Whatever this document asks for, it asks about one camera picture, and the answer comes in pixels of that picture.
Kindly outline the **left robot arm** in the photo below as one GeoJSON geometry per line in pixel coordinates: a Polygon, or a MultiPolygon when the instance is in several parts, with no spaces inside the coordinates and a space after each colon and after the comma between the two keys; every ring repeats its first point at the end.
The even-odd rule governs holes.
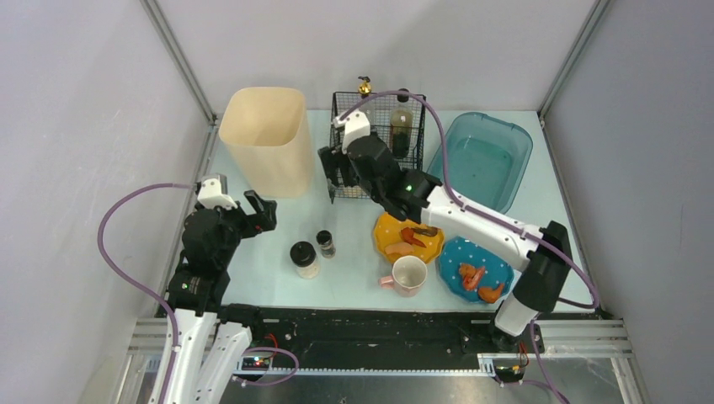
{"type": "Polygon", "coordinates": [[[244,195],[252,214],[233,203],[201,206],[184,220],[182,261],[168,287],[175,319],[168,324],[151,403],[219,402],[252,342],[249,327],[220,319],[219,310],[240,241],[274,230],[277,204],[252,190],[244,195]]]}

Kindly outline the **small pepper shaker jar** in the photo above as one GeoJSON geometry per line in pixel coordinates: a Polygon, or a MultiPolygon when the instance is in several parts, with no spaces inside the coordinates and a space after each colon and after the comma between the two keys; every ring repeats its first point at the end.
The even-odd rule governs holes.
{"type": "Polygon", "coordinates": [[[333,235],[328,230],[321,230],[316,234],[316,241],[320,247],[320,252],[325,258],[333,258],[336,248],[333,243],[333,235]]]}

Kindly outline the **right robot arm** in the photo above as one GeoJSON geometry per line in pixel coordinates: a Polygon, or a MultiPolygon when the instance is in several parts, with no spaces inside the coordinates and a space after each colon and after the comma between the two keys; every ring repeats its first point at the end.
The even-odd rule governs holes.
{"type": "Polygon", "coordinates": [[[519,337],[538,315],[554,310],[573,268],[563,225],[533,226],[485,208],[435,176],[401,167],[377,136],[325,146],[317,154],[330,185],[356,185],[392,217],[453,231],[519,271],[492,320],[499,333],[519,337]]]}

